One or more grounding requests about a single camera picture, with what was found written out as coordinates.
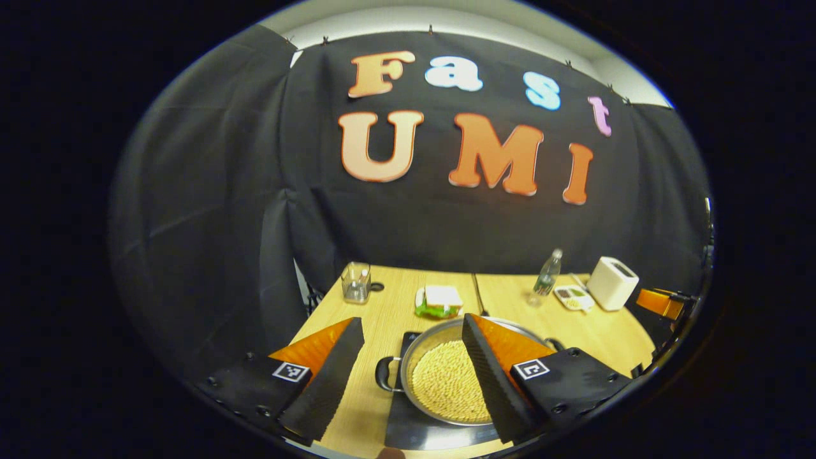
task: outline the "small tray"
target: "small tray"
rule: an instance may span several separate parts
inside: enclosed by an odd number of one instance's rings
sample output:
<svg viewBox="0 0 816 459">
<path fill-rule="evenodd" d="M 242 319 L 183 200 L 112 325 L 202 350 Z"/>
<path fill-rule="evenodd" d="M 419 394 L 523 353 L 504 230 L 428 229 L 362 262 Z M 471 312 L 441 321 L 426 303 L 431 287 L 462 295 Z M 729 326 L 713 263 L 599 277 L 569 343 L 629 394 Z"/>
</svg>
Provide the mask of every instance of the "small tray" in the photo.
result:
<svg viewBox="0 0 816 459">
<path fill-rule="evenodd" d="M 595 300 L 592 299 L 592 296 L 577 285 L 555 287 L 553 293 L 568 310 L 589 311 L 595 305 Z"/>
</svg>

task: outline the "beans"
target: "beans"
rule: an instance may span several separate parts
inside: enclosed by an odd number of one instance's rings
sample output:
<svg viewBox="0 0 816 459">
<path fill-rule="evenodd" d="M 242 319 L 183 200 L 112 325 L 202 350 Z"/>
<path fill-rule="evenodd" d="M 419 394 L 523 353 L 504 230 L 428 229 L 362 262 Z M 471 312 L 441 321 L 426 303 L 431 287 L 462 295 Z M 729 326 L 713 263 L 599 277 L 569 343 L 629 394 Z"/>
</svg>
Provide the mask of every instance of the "beans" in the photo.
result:
<svg viewBox="0 0 816 459">
<path fill-rule="evenodd" d="M 417 400 L 430 412 L 451 421 L 490 422 L 476 370 L 461 340 L 429 350 L 411 375 Z"/>
</svg>

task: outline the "table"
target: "table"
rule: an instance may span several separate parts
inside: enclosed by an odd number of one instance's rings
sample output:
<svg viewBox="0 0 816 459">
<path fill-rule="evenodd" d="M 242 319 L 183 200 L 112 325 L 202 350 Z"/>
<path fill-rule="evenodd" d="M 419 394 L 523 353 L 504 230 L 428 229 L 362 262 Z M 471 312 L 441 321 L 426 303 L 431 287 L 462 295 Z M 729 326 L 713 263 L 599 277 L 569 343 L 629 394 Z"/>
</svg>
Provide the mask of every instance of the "table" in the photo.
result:
<svg viewBox="0 0 816 459">
<path fill-rule="evenodd" d="M 342 287 L 336 282 L 309 316 L 292 342 L 349 317 L 361 317 L 366 343 L 357 356 L 343 399 L 319 448 L 354 457 L 376 457 L 383 448 L 392 394 L 377 386 L 374 369 L 377 361 L 389 355 L 399 355 L 404 332 L 423 332 L 437 320 L 414 315 L 416 292 L 425 284 L 452 285 L 459 290 L 464 312 L 479 314 L 477 288 L 468 273 L 408 270 L 387 266 L 371 266 L 373 282 L 385 285 L 382 292 L 372 292 L 364 305 L 343 301 Z M 584 282 L 589 274 L 579 276 Z M 539 306 L 529 306 L 524 295 L 534 285 L 535 275 L 478 274 L 479 295 L 491 317 L 511 320 L 542 338 L 555 337 L 565 346 L 577 346 L 628 375 L 638 363 L 651 362 L 654 349 L 649 335 L 626 310 L 605 312 L 593 306 L 589 313 L 569 311 L 553 296 Z M 569 276 L 558 278 L 556 285 L 574 283 Z M 392 363 L 391 380 L 397 378 L 397 363 Z M 405 451 L 407 459 L 464 459 L 489 454 L 511 447 L 511 443 L 490 442 L 436 451 Z"/>
</svg>

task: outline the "toaster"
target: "toaster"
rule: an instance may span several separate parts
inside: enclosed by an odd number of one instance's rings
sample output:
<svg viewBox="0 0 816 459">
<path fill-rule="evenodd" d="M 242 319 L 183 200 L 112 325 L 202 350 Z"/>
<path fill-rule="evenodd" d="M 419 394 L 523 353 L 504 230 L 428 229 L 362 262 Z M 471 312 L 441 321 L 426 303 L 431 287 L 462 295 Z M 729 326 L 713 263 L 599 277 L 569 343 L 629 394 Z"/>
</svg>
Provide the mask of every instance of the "toaster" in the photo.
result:
<svg viewBox="0 0 816 459">
<path fill-rule="evenodd" d="M 602 309 L 615 311 L 623 308 L 639 280 L 620 260 L 602 256 L 587 281 L 587 290 Z"/>
</svg>

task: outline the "black pot handle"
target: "black pot handle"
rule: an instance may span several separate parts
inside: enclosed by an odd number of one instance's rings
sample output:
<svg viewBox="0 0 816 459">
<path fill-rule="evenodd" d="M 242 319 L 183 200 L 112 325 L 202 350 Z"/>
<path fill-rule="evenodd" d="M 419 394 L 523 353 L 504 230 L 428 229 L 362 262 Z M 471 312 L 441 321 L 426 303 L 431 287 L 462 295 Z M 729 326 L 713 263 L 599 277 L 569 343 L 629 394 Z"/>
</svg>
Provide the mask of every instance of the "black pot handle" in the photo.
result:
<svg viewBox="0 0 816 459">
<path fill-rule="evenodd" d="M 562 343 L 555 338 L 547 338 L 544 340 L 544 344 L 555 348 L 556 352 L 561 352 L 564 350 L 564 345 L 562 345 Z"/>
<path fill-rule="evenodd" d="M 374 372 L 374 378 L 377 380 L 377 385 L 388 392 L 405 392 L 402 389 L 394 389 L 388 385 L 388 375 L 391 373 L 391 371 L 388 370 L 388 364 L 391 363 L 392 360 L 400 361 L 402 359 L 391 356 L 381 358 L 379 362 L 377 362 L 377 369 Z"/>
</svg>

